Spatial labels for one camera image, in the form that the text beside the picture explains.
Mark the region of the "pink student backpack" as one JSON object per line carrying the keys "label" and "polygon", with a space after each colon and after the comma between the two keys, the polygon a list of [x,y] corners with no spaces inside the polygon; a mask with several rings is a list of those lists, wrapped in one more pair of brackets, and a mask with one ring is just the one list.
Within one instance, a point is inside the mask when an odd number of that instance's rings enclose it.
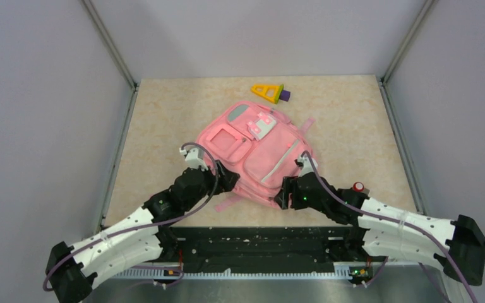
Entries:
{"label": "pink student backpack", "polygon": [[290,197],[281,192],[286,177],[299,175],[296,160],[313,149],[306,133],[315,119],[297,127],[282,112],[240,101],[211,122],[197,137],[229,171],[240,178],[232,192],[271,208],[285,210]]}

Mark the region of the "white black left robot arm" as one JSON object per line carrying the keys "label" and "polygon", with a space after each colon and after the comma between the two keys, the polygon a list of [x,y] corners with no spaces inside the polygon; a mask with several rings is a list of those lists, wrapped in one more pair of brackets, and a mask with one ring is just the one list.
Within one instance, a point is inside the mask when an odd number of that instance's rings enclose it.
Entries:
{"label": "white black left robot arm", "polygon": [[213,196],[231,192],[240,175],[216,160],[188,167],[167,189],[132,214],[79,242],[56,244],[42,288],[59,302],[81,302],[114,275],[147,261],[169,261],[178,254],[171,225],[203,208]]}

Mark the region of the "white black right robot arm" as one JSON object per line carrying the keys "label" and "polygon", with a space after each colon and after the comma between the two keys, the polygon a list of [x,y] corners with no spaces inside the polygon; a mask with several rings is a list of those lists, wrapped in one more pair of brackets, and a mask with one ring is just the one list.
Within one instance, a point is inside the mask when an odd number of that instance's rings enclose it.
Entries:
{"label": "white black right robot arm", "polygon": [[472,286],[482,285],[485,236],[466,215],[427,217],[370,197],[360,182],[336,189],[314,173],[286,177],[274,198],[281,209],[312,208],[332,221],[351,225],[345,252],[353,260],[388,257],[429,265]]}

